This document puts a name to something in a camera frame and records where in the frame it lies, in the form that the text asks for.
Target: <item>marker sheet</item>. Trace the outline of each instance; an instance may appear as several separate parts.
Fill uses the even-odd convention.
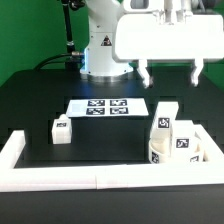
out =
[[[68,117],[147,116],[143,98],[70,100]]]

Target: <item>small white block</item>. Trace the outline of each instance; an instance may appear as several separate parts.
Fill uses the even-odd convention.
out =
[[[171,124],[171,156],[189,154],[195,150],[195,127],[192,121],[173,121]]]
[[[55,119],[52,128],[53,144],[69,144],[72,138],[71,119]]]
[[[151,139],[170,137],[170,126],[178,111],[178,102],[159,102],[150,131]]]

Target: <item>black tabletop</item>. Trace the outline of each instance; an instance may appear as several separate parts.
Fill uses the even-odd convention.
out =
[[[101,85],[64,70],[15,73],[0,88],[0,149],[25,129],[29,142],[16,168],[148,163],[157,103],[178,101],[177,119],[202,124],[224,150],[224,92],[203,75],[190,86],[188,67],[151,73],[150,89],[136,77]],[[144,98],[149,116],[73,118],[72,144],[53,145],[53,121],[69,100],[96,98]],[[223,200],[223,185],[1,193],[0,223],[222,223]]]

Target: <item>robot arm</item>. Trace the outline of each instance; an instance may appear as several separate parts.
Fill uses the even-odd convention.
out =
[[[198,85],[204,61],[223,58],[223,18],[212,12],[217,0],[85,0],[89,39],[84,79],[117,81],[138,62],[145,87],[152,85],[150,62],[193,62],[191,82]]]
[[[191,83],[197,86],[204,61],[224,56],[223,18],[205,12],[205,6],[203,0],[124,0],[114,33],[114,58],[138,61],[146,87],[152,84],[148,62],[193,61]]]

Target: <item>green backdrop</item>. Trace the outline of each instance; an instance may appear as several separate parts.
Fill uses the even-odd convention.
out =
[[[0,85],[16,71],[31,69],[47,57],[66,52],[60,1],[1,0],[0,9]],[[224,2],[215,10],[224,15]],[[89,39],[87,8],[71,11],[71,21],[77,49],[83,50]],[[224,90],[223,61],[207,64],[204,72]]]

